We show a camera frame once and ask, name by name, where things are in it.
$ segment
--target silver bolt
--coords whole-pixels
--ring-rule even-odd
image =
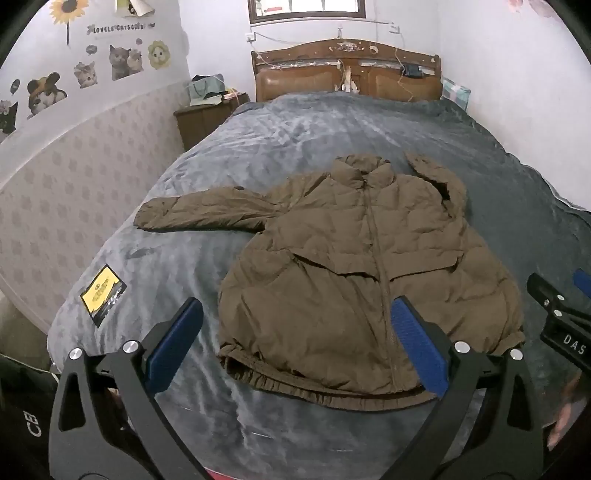
[[[470,351],[470,345],[466,342],[456,342],[453,347],[457,353],[468,353]]]
[[[70,352],[70,358],[72,360],[78,360],[82,356],[82,348],[74,348]]]
[[[521,350],[519,350],[518,348],[514,348],[511,350],[511,352],[509,352],[509,354],[511,355],[511,358],[513,360],[523,360],[523,352]]]
[[[135,340],[130,340],[123,345],[123,351],[125,353],[134,353],[139,348],[139,343]]]

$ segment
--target white wall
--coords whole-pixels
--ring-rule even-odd
[[[66,46],[66,26],[54,24],[51,3],[47,2],[31,20],[17,40],[0,69],[0,100],[18,102],[17,130],[0,143],[0,188],[29,159],[76,125],[131,98],[163,86],[189,80],[186,54],[187,39],[180,22],[178,2],[150,0],[156,13],[145,20],[115,16],[113,0],[90,0],[85,14],[70,24],[70,45]],[[113,33],[87,34],[88,26],[131,25],[138,21],[155,23],[154,28],[125,30]],[[148,59],[148,47],[163,41],[170,49],[171,64],[154,69]],[[135,48],[141,51],[144,71],[114,82],[109,62],[109,45]],[[88,45],[98,47],[89,55]],[[95,62],[98,84],[81,89],[74,76],[78,62]],[[30,80],[46,77],[51,72],[61,76],[57,87],[68,97],[38,115],[28,119]],[[21,81],[15,95],[10,87],[15,79]]]
[[[571,202],[591,209],[591,64],[568,28],[524,2],[440,0],[443,74],[468,113]]]
[[[179,2],[183,29],[190,43],[187,62],[191,76],[222,73],[228,86],[248,93],[254,100],[251,46],[246,42],[246,34],[251,30],[248,2]],[[402,36],[391,34],[388,25],[378,25],[378,42],[426,54],[439,53],[437,0],[366,0],[365,4],[368,18],[393,21],[400,26]],[[306,43],[336,38],[340,25],[343,38],[376,41],[375,24],[344,18],[257,25],[252,30],[279,40]],[[266,51],[290,45],[257,37],[253,46]]]

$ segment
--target bed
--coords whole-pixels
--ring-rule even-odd
[[[402,78],[405,62],[420,66],[424,77]],[[226,185],[263,192],[351,153],[380,155],[402,173],[411,173],[405,150],[437,160],[466,185],[469,223],[522,290],[524,355],[543,420],[551,422],[574,367],[539,340],[544,313],[527,296],[525,283],[536,271],[573,305],[590,307],[570,276],[591,266],[591,215],[556,198],[535,170],[507,154],[457,105],[439,99],[437,56],[329,40],[254,54],[253,68],[258,102],[242,105],[181,155],[146,200]],[[359,94],[335,92],[346,84]],[[48,337],[57,366],[75,346],[92,355],[143,338],[193,296],[203,303],[204,327],[157,401],[206,468],[253,480],[361,480],[383,474],[434,404],[380,413],[333,410],[230,379],[216,359],[217,289],[250,234],[148,233],[133,226],[134,216],[105,242],[57,313]],[[96,327],[80,295],[106,264],[126,290]],[[449,456],[459,453],[481,400],[479,392]]]

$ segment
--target nightstand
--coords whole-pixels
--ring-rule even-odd
[[[224,123],[239,105],[248,102],[248,94],[239,93],[238,98],[224,100],[219,105],[188,106],[176,111],[174,116],[177,118],[185,151],[193,148]]]

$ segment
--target blue gripper pad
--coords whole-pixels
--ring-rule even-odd
[[[444,396],[449,386],[447,362],[402,298],[392,302],[390,319],[423,387]]]
[[[580,268],[573,274],[574,286],[591,299],[591,275]]]
[[[168,389],[203,326],[203,306],[193,299],[168,329],[146,363],[145,388],[151,395]]]

